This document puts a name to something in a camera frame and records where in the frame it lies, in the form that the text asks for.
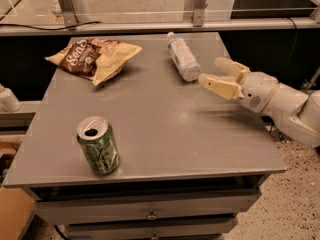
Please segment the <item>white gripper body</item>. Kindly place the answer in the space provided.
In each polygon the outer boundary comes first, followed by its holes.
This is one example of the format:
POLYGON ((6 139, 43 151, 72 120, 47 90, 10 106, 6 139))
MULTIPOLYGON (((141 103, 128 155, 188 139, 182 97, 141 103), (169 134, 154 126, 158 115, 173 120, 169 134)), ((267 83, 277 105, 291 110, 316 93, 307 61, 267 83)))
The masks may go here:
POLYGON ((240 84, 244 97, 239 103, 255 113, 260 113, 275 91, 278 80, 263 72, 251 72, 241 80, 240 84))

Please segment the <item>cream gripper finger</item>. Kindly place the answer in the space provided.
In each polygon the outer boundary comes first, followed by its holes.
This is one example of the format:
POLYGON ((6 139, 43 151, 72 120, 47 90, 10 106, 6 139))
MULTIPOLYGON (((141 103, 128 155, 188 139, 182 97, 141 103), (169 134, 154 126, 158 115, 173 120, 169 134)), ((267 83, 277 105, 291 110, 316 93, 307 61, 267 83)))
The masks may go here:
POLYGON ((216 95, 228 99, 244 98, 243 88, 231 77, 219 77, 202 73, 198 77, 198 82, 207 90, 216 95))
POLYGON ((223 73, 222 76, 216 76, 218 80, 240 82, 250 73, 247 66, 224 57, 216 58, 215 65, 223 73))

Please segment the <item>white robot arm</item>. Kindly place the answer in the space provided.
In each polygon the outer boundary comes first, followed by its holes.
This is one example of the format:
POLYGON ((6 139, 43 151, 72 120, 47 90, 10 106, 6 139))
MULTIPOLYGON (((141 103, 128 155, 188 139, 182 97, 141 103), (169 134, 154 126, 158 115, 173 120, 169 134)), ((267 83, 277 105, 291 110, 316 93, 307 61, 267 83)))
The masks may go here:
POLYGON ((204 88, 270 117, 289 138, 311 147, 320 146, 318 91, 306 94, 264 72, 252 72, 247 66, 228 58, 216 58, 215 65, 224 76, 200 74, 198 81, 204 88))

